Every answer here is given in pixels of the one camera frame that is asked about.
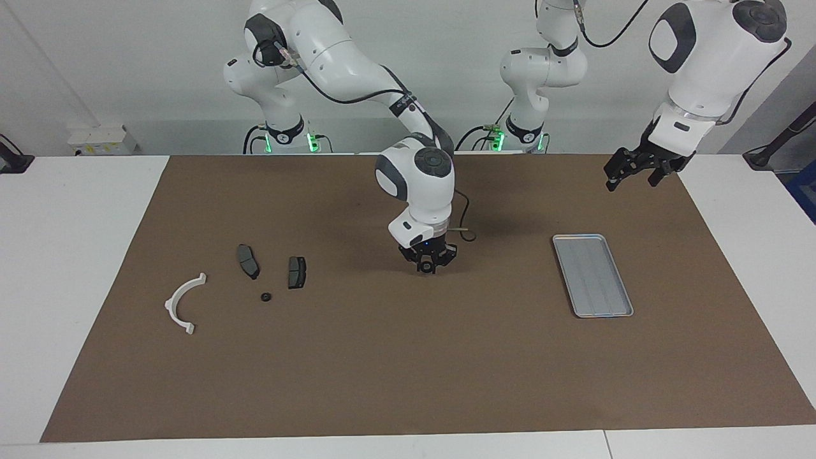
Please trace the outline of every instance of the power outlet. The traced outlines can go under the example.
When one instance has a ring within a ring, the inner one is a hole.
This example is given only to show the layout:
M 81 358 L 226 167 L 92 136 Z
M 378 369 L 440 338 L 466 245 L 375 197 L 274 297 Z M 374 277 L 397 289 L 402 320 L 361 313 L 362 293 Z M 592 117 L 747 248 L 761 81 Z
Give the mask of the power outlet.
M 122 125 L 74 130 L 68 145 L 75 156 L 127 156 L 139 149 L 136 140 Z

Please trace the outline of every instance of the white curved part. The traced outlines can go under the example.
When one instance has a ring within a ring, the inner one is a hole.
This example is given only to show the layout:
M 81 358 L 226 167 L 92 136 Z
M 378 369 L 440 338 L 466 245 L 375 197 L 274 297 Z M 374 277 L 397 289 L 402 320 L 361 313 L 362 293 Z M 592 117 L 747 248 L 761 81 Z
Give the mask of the white curved part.
M 204 285 L 205 283 L 206 274 L 201 273 L 201 275 L 198 276 L 197 279 L 193 279 L 179 287 L 179 289 L 176 290 L 175 293 L 173 293 L 173 296 L 170 297 L 170 300 L 164 302 L 164 309 L 166 309 L 167 312 L 170 313 L 170 318 L 173 319 L 173 322 L 178 323 L 181 327 L 183 327 L 187 331 L 188 335 L 193 334 L 193 332 L 196 329 L 196 326 L 191 324 L 190 322 L 184 322 L 181 319 L 179 319 L 179 315 L 178 313 L 176 313 L 175 310 L 176 308 L 179 307 L 179 300 L 181 300 L 181 297 L 184 296 L 185 293 L 189 292 L 195 287 L 198 287 L 199 285 Z

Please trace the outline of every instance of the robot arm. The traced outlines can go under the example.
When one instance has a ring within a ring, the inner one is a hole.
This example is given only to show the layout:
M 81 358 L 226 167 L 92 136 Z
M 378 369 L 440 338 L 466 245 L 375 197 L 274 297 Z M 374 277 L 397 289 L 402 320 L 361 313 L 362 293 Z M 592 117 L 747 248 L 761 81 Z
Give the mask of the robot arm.
M 260 105 L 268 138 L 281 149 L 308 144 L 307 123 L 295 108 L 295 98 L 276 87 L 296 76 L 295 69 L 261 69 L 252 62 L 249 54 L 238 56 L 224 65 L 224 80 L 230 89 Z
M 386 105 L 410 134 L 377 160 L 380 187 L 408 204 L 388 227 L 403 256 L 436 272 L 456 256 L 445 242 L 454 195 L 453 142 L 388 69 L 357 48 L 333 0 L 254 0 L 245 39 L 251 60 L 302 74 L 322 95 L 341 104 Z
M 512 88 L 513 100 L 504 125 L 512 148 L 540 149 L 549 100 L 546 87 L 571 87 L 587 73 L 587 57 L 579 49 L 579 27 L 572 0 L 543 0 L 536 27 L 547 48 L 522 48 L 502 59 L 501 75 Z
M 685 0 L 669 7 L 649 47 L 675 78 L 640 145 L 618 149 L 604 170 L 614 191 L 624 178 L 654 169 L 652 186 L 680 172 L 700 141 L 723 123 L 734 100 L 787 50 L 787 17 L 778 0 Z

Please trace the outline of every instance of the silver tray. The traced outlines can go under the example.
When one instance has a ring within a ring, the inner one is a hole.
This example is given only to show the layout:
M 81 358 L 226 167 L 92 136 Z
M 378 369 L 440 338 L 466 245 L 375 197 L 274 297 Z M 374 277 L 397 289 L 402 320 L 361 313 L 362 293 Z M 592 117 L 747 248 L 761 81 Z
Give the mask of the silver tray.
M 558 234 L 552 238 L 552 244 L 578 317 L 634 314 L 606 238 L 600 234 Z

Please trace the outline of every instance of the brown mat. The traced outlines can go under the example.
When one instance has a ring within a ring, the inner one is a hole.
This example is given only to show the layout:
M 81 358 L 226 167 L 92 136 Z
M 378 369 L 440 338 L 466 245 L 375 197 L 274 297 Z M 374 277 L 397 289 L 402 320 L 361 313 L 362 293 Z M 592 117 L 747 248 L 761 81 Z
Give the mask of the brown mat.
M 605 160 L 458 158 L 479 239 L 425 277 L 371 157 L 173 158 L 42 441 L 816 423 L 682 183 L 610 194 Z M 551 237 L 584 232 L 633 317 L 572 315 Z M 199 272 L 188 336 L 163 303 Z

